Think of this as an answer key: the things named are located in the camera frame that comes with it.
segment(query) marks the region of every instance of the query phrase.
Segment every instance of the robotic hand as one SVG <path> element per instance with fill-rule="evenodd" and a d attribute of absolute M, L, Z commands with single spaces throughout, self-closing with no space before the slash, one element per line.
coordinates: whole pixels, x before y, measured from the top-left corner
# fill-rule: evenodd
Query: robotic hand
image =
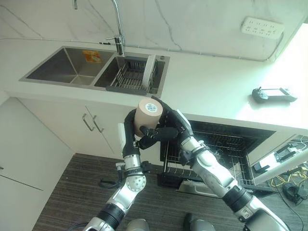
<path fill-rule="evenodd" d="M 179 110 L 172 110 L 160 99 L 152 98 L 159 101 L 163 107 L 159 126 L 155 129 L 140 127 L 145 136 L 136 142 L 134 137 L 136 110 L 127 115 L 124 121 L 125 144 L 122 152 L 126 181 L 107 201 L 105 208 L 89 222 L 84 231 L 114 231 L 118 227 L 135 197 L 146 184 L 139 147 L 146 149 L 157 141 L 172 139 L 177 140 L 181 149 L 179 154 L 181 163 L 190 165 L 204 183 L 223 199 L 238 219 L 245 222 L 245 231 L 263 231 L 264 228 L 272 231 L 290 231 L 279 217 L 238 184 L 231 173 L 218 163 L 206 145 L 195 139 L 189 121 Z"/>

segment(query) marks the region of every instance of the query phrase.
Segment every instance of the dark carpet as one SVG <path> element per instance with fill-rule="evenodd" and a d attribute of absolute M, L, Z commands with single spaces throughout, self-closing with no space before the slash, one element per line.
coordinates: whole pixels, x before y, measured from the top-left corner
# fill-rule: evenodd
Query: dark carpet
<path fill-rule="evenodd" d="M 119 160 L 75 154 L 45 205 L 34 231 L 65 231 L 75 223 L 89 221 L 104 207 L 115 189 L 98 186 L 101 178 L 117 181 L 115 163 Z M 157 186 L 156 173 L 147 174 L 146 188 L 138 195 L 128 215 L 117 231 L 125 231 L 136 218 L 147 220 L 151 231 L 181 231 L 187 212 L 211 222 L 216 231 L 240 231 L 243 224 L 232 214 L 221 199 L 176 192 Z M 299 218 L 284 204 L 278 194 L 262 198 L 292 231 L 301 230 Z M 308 230 L 308 201 L 294 207 Z"/>

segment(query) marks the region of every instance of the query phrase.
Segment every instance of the remote controller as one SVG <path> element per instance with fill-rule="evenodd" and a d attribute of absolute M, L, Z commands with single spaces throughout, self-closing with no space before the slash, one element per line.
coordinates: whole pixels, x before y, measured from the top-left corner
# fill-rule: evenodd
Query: remote controller
<path fill-rule="evenodd" d="M 265 103 L 266 101 L 287 101 L 293 102 L 297 97 L 293 96 L 288 89 L 261 89 L 261 87 L 253 89 L 252 97 L 257 103 Z"/>

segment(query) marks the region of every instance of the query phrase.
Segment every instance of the power outlet strip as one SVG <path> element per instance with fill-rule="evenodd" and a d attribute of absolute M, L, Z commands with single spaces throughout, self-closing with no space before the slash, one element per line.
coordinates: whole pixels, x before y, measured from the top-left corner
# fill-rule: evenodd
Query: power outlet strip
<path fill-rule="evenodd" d="M 284 31 L 284 25 L 259 18 L 247 17 L 241 28 L 244 34 L 278 39 Z"/>

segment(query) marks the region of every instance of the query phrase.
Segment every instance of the kitchen sink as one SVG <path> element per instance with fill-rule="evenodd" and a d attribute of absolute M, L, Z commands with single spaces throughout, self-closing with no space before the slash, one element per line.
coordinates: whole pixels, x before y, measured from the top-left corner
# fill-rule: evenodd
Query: kitchen sink
<path fill-rule="evenodd" d="M 160 96 L 169 57 L 62 47 L 20 81 Z"/>
<path fill-rule="evenodd" d="M 114 53 L 111 51 L 92 51 L 97 52 L 100 59 L 88 62 L 84 51 L 89 50 L 62 48 L 26 78 L 90 85 Z"/>

